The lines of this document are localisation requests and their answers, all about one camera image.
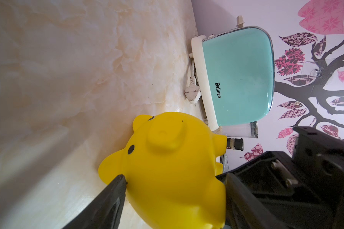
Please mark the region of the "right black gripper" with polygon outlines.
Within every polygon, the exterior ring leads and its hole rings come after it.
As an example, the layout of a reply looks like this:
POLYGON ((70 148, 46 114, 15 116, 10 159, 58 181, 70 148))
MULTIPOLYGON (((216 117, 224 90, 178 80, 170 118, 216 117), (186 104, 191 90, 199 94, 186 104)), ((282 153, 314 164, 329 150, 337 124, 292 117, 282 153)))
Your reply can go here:
POLYGON ((309 185, 286 154, 269 151, 217 178, 235 175, 287 229, 344 229, 344 141, 312 127, 294 131, 292 161, 309 185))

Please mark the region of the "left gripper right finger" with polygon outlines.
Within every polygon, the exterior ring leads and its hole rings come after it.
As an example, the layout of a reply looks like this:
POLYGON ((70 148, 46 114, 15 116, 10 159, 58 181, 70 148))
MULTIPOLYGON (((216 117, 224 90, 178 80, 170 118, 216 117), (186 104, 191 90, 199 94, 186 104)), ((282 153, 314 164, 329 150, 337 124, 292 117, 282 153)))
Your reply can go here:
POLYGON ((233 174, 226 174, 226 219, 232 229, 286 229, 233 174))

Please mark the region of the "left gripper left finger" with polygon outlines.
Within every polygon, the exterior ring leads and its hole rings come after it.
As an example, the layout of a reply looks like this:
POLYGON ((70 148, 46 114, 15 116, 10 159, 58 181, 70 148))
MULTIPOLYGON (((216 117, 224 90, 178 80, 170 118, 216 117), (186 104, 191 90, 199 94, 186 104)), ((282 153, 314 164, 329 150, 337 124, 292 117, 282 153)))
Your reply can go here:
POLYGON ((127 181, 116 176, 65 229, 117 229, 126 197, 127 181))

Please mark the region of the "yellow piggy bank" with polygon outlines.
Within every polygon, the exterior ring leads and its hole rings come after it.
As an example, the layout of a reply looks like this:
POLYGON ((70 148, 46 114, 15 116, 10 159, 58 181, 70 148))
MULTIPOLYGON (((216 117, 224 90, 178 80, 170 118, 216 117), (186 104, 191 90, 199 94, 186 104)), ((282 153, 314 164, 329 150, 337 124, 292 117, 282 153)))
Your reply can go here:
POLYGON ((139 115, 126 146, 98 168, 109 184, 127 181, 126 196, 154 229, 221 229, 226 223, 226 188, 217 179, 227 137, 195 116, 166 112, 139 115))

